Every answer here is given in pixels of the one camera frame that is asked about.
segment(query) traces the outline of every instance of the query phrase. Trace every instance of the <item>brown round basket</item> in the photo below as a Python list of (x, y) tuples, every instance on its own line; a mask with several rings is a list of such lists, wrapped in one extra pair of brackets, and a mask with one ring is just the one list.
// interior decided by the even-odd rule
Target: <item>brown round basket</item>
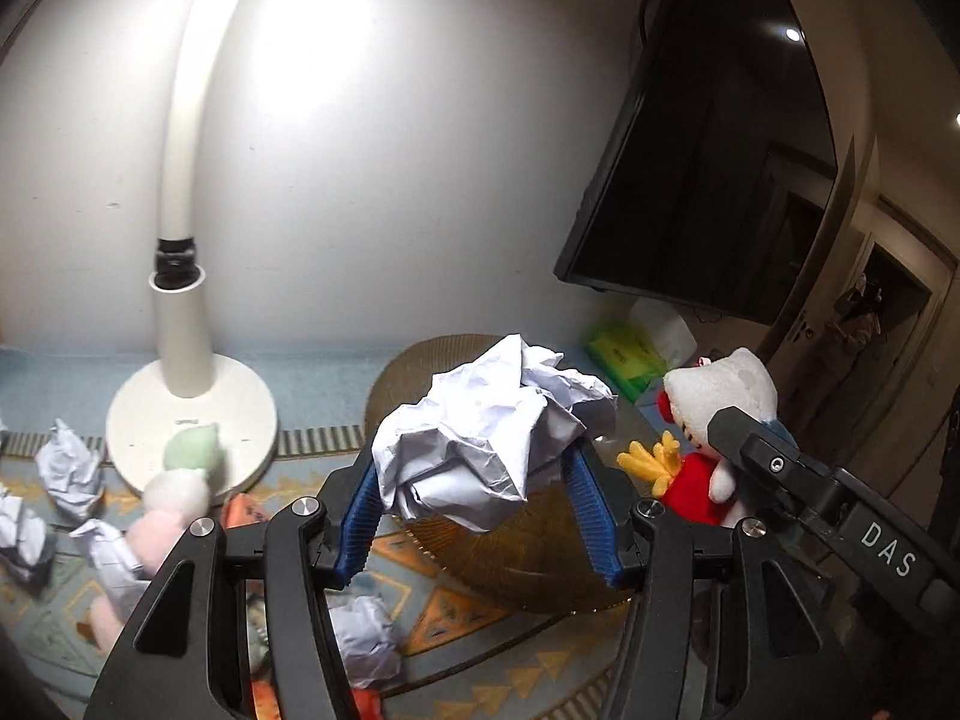
[[(498, 336), (442, 336), (402, 352), (371, 389), (367, 435), (372, 436), (397, 406), (424, 397), (435, 373), (475, 360), (498, 340)], [(523, 509), (482, 536), (445, 517), (410, 522), (406, 527), (440, 566), (507, 610), (589, 611), (629, 597), (611, 590), (593, 573), (573, 508), (560, 484), (533, 493)]]

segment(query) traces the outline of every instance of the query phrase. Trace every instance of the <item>crumpled paper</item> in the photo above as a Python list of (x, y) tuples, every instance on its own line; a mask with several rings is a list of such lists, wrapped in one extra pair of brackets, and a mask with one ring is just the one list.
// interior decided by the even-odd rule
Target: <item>crumpled paper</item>
[(433, 377), (373, 439), (384, 508), (443, 514), (483, 533), (560, 478), (560, 453), (616, 427), (616, 396), (595, 376), (557, 370), (563, 355), (507, 336), (475, 362)]
[(104, 494), (100, 453), (91, 452), (64, 420), (35, 457), (40, 480), (56, 507), (83, 522)]
[(150, 580), (123, 533), (107, 522), (88, 519), (70, 538), (80, 544), (86, 561), (96, 570), (117, 617), (127, 622)]
[(49, 565), (54, 547), (47, 523), (0, 484), (0, 557), (8, 570), (30, 583)]
[(383, 601), (354, 595), (334, 600), (328, 594), (330, 622), (351, 688), (368, 688), (400, 674), (400, 640)]

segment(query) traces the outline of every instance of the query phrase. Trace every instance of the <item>white lamp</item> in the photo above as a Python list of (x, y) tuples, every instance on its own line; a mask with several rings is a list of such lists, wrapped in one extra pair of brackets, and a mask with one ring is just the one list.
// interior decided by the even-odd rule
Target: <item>white lamp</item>
[(163, 448), (180, 430), (217, 422), (226, 450), (222, 497), (246, 488), (270, 460), (277, 407), (270, 389), (237, 360), (215, 355), (195, 263), (193, 184), (210, 77), (240, 0), (195, 0), (176, 65), (160, 183), (160, 243), (150, 276), (160, 360), (138, 370), (107, 412), (107, 448), (123, 479), (142, 493), (162, 471)]

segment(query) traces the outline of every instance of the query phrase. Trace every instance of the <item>green plush toy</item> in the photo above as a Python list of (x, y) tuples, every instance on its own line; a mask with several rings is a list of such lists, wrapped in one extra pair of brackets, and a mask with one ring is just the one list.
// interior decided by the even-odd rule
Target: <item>green plush toy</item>
[(208, 479), (222, 466), (223, 461), (220, 425), (216, 422), (181, 430), (167, 442), (163, 450), (163, 467), (166, 470), (201, 470)]

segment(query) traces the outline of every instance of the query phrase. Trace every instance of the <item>red plush clothing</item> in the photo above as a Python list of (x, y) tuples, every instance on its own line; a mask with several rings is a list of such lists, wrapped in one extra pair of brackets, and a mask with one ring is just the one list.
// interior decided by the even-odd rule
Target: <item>red plush clothing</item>
[(732, 504), (714, 503), (710, 499), (710, 474), (713, 474), (716, 465), (715, 460), (700, 452), (683, 456), (680, 472), (661, 500), (683, 519), (704, 525), (719, 525)]

